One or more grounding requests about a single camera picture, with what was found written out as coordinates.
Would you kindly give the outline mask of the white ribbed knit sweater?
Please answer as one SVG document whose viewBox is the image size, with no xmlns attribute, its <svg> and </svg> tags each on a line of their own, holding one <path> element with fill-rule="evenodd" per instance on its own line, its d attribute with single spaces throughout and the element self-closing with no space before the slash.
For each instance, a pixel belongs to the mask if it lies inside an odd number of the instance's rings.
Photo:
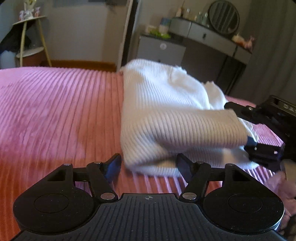
<svg viewBox="0 0 296 241">
<path fill-rule="evenodd" d="M 135 59 L 122 69 L 124 100 L 120 143 L 126 168 L 146 175 L 180 175 L 176 157 L 214 168 L 233 163 L 254 169 L 243 149 L 256 144 L 251 123 L 240 119 L 213 82 L 184 69 Z"/>
</svg>

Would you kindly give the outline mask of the grey dressing table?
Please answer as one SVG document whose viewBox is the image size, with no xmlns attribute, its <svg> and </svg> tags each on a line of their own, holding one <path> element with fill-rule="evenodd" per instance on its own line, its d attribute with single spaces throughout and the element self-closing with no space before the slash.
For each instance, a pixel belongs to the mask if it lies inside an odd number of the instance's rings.
<svg viewBox="0 0 296 241">
<path fill-rule="evenodd" d="M 215 82 L 229 95 L 248 65 L 251 53 L 213 30 L 182 18 L 171 20 L 169 32 L 181 38 L 185 45 L 182 68 L 201 82 Z"/>
</svg>

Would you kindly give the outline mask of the round black vanity mirror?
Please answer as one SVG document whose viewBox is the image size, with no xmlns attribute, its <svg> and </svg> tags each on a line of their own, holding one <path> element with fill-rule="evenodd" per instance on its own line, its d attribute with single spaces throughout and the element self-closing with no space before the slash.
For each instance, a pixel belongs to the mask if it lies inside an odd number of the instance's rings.
<svg viewBox="0 0 296 241">
<path fill-rule="evenodd" d="M 240 15 L 229 1 L 214 1 L 208 9 L 209 23 L 219 34 L 230 36 L 239 27 Z"/>
</svg>

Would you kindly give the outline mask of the grey bedside cabinet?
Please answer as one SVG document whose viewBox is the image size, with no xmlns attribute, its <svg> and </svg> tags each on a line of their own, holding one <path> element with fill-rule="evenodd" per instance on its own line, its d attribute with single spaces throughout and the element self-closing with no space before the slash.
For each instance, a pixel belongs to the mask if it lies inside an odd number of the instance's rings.
<svg viewBox="0 0 296 241">
<path fill-rule="evenodd" d="M 166 40 L 141 35 L 137 50 L 138 59 L 146 59 L 172 66 L 180 66 L 186 48 Z"/>
</svg>

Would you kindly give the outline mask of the round yellow-legged side table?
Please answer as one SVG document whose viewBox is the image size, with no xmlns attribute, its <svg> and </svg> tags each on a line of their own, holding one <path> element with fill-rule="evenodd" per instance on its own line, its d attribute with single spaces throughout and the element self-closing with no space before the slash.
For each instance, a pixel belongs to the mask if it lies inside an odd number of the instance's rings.
<svg viewBox="0 0 296 241">
<path fill-rule="evenodd" d="M 35 16 L 31 19 L 21 20 L 12 24 L 13 27 L 21 28 L 20 50 L 16 57 L 19 60 L 19 66 L 23 66 L 23 61 L 27 57 L 44 53 L 48 66 L 52 67 L 48 48 L 46 46 L 45 36 L 42 28 L 42 20 L 47 16 Z"/>
</svg>

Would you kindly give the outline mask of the black garment on table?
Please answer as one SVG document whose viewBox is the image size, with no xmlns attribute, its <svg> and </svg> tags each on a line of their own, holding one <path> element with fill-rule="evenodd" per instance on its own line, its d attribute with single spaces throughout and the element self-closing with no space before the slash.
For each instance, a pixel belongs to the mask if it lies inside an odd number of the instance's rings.
<svg viewBox="0 0 296 241">
<path fill-rule="evenodd" d="M 13 25 L 1 41 L 0 54 L 3 54 L 5 51 L 17 53 L 20 50 L 23 26 L 24 23 Z"/>
</svg>

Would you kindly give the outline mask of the wrapped flower bouquet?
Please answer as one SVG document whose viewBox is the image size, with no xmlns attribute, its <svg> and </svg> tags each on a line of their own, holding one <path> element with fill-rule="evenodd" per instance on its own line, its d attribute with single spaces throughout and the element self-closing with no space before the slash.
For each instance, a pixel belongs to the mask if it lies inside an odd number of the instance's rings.
<svg viewBox="0 0 296 241">
<path fill-rule="evenodd" d="M 40 16 L 40 7 L 36 6 L 37 0 L 24 0 L 23 10 L 20 11 L 19 20 L 30 20 Z"/>
</svg>

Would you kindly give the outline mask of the pink corduroy bed cover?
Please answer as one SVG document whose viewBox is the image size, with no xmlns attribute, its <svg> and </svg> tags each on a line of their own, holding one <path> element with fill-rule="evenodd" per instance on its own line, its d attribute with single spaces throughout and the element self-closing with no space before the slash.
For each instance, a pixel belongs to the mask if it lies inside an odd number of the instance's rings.
<svg viewBox="0 0 296 241">
<path fill-rule="evenodd" d="M 122 102 L 120 74 L 37 67 L 1 71 L 1 240 L 20 231 L 13 203 L 26 189 L 65 163 L 82 167 L 121 151 Z M 146 217 L 160 206 L 139 202 L 145 192 L 167 198 L 177 212 L 169 192 L 180 192 L 184 183 L 182 178 L 148 177 L 122 168 L 113 184 L 116 192 L 136 193 L 124 204 L 124 217 L 111 208 L 88 231 L 56 240 L 230 240 L 189 214 L 175 222 L 168 211 L 160 220 Z"/>
</svg>

